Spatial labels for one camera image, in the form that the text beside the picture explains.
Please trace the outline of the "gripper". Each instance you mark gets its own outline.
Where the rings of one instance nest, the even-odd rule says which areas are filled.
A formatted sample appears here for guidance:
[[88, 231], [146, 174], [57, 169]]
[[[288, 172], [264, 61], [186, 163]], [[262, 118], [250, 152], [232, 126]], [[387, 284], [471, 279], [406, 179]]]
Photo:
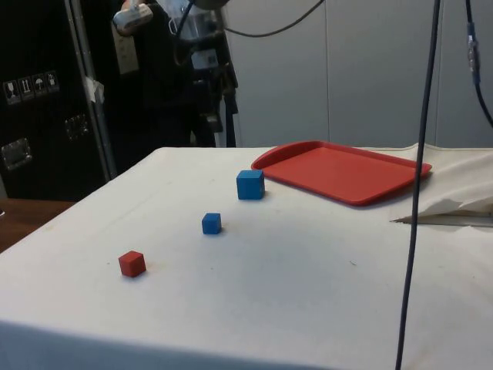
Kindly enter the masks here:
[[140, 67], [145, 103], [179, 101], [185, 95], [189, 73], [174, 60], [173, 37], [165, 26], [140, 31]]

